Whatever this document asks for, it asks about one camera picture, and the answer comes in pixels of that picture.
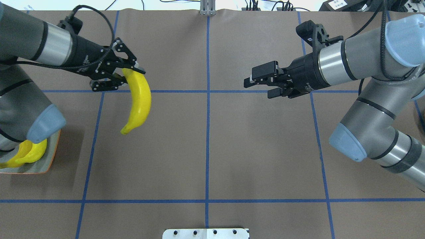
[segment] cable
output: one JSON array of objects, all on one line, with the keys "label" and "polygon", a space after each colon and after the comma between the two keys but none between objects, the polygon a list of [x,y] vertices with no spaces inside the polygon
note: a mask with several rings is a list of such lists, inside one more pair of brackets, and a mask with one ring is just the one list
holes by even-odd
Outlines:
[{"label": "cable", "polygon": [[278,4],[278,3],[282,3],[282,8],[283,8],[283,5],[285,4],[283,1],[277,1],[277,2],[275,2],[275,4],[273,5],[273,7],[272,7],[271,11],[273,11],[273,10],[275,9],[276,4]]},{"label": "cable", "polygon": [[354,34],[352,34],[351,36],[349,36],[348,38],[352,38],[357,36],[361,31],[363,31],[375,18],[375,16],[378,14],[378,12],[381,10],[382,7],[382,3],[378,6],[378,8],[376,9],[376,11],[373,13],[373,15],[371,16],[371,18],[369,18],[369,20]]},{"label": "cable", "polygon": [[87,6],[87,5],[78,5],[78,6],[76,6],[76,7],[72,10],[72,13],[71,13],[71,15],[69,16],[69,19],[70,19],[70,20],[71,20],[71,19],[73,19],[74,15],[77,13],[77,11],[78,11],[78,10],[80,10],[80,9],[82,9],[82,8],[86,8],[86,9],[93,10],[93,11],[95,11],[96,13],[98,13],[99,15],[101,15],[101,16],[103,17],[103,19],[105,19],[105,21],[106,21],[106,23],[108,24],[109,29],[110,29],[110,31],[111,31],[111,34],[112,34],[112,40],[111,40],[111,43],[110,43],[110,45],[109,45],[109,48],[105,51],[105,53],[104,53],[104,54],[103,54],[103,55],[102,55],[99,59],[97,59],[96,61],[90,62],[90,63],[88,63],[88,64],[86,64],[86,65],[78,65],[78,66],[56,66],[56,65],[46,65],[46,64],[41,64],[41,63],[36,63],[36,62],[31,62],[31,61],[16,61],[16,62],[13,62],[13,63],[2,63],[2,64],[5,64],[5,65],[17,65],[17,64],[24,64],[24,65],[35,65],[35,66],[40,66],[40,67],[45,67],[45,68],[51,68],[51,69],[76,70],[76,69],[80,69],[80,68],[86,68],[86,67],[89,67],[89,66],[95,65],[95,64],[97,64],[97,63],[99,63],[99,62],[103,61],[103,59],[105,59],[105,57],[106,57],[106,56],[109,54],[109,52],[112,50],[112,45],[113,45],[113,44],[114,44],[114,42],[115,42],[115,34],[114,34],[114,32],[113,32],[112,25],[111,25],[110,21],[108,20],[108,18],[107,18],[107,17],[106,17],[103,13],[101,13],[99,10],[97,10],[97,9],[95,9],[95,8],[93,8],[93,7]]},{"label": "cable", "polygon": [[186,2],[200,2],[201,0],[171,0],[171,1],[164,1],[164,0],[159,0],[160,2],[163,3],[172,3],[172,2],[178,2],[178,1],[186,1]]},{"label": "cable", "polygon": [[385,68],[385,27],[387,22],[387,0],[383,1],[383,8],[382,8],[382,18],[381,18],[381,33],[380,33],[380,65],[381,65],[381,71],[382,74],[385,76],[385,78],[390,79],[391,81],[404,81],[407,79],[410,75],[406,77],[394,77],[390,76]]},{"label": "cable", "polygon": [[109,7],[107,7],[106,9],[105,9],[105,11],[106,10],[108,10],[114,3],[116,2],[116,0],[113,0],[113,3],[111,3],[110,5],[109,5]]},{"label": "cable", "polygon": [[289,9],[287,9],[286,11],[289,11],[289,10],[292,10],[292,9],[304,9],[304,10],[310,11],[310,10],[305,9],[305,8],[289,8]]}]

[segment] yellow banana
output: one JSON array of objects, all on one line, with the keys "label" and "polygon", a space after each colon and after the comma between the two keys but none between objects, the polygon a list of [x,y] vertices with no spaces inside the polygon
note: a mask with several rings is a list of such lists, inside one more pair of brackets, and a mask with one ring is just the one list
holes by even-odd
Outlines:
[{"label": "yellow banana", "polygon": [[122,128],[122,134],[128,134],[131,130],[141,126],[147,119],[152,103],[150,88],[143,74],[124,68],[122,70],[131,92],[131,111],[128,122]]},{"label": "yellow banana", "polygon": [[18,152],[9,161],[0,163],[0,168],[17,168],[25,163],[35,162],[44,155],[47,148],[47,139],[38,144],[25,140],[19,144]]}]

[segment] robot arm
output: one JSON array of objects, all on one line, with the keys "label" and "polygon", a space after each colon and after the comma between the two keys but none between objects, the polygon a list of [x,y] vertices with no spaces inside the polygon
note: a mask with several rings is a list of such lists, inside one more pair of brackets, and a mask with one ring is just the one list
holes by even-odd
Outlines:
[{"label": "robot arm", "polygon": [[278,86],[268,98],[298,97],[311,91],[373,77],[333,132],[330,143],[351,159],[374,159],[386,170],[401,175],[425,190],[425,147],[391,125],[412,100],[424,95],[425,17],[413,15],[387,23],[384,76],[380,66],[380,30],[347,40],[329,39],[321,24],[304,22],[298,35],[313,47],[311,54],[295,59],[287,68],[276,61],[254,67],[244,87]]},{"label": "robot arm", "polygon": [[[93,91],[112,91],[127,83],[115,73],[128,68],[145,74],[136,57],[111,33],[110,46],[100,46],[78,35],[82,21],[74,17],[76,7],[58,26],[0,2],[0,156],[28,139],[39,143],[65,126],[60,111],[18,64],[64,69],[91,78]],[[115,55],[124,52],[128,58]],[[18,57],[35,62],[18,62]]]}]

